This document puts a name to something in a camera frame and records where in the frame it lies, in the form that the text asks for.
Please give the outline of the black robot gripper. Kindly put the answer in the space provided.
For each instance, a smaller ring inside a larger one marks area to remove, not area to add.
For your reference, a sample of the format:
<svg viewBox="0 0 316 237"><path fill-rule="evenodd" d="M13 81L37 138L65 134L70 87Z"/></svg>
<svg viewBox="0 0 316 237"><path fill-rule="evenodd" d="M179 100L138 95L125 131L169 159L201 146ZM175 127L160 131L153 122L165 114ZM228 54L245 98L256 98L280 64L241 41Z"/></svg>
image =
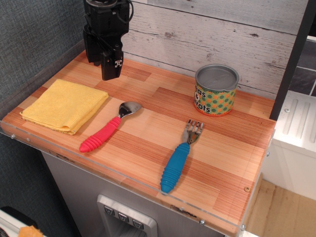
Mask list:
<svg viewBox="0 0 316 237"><path fill-rule="evenodd" d="M102 80L118 78L123 65L121 38L129 31L130 1L85 0L84 8L83 39L88 61L101 64Z"/></svg>

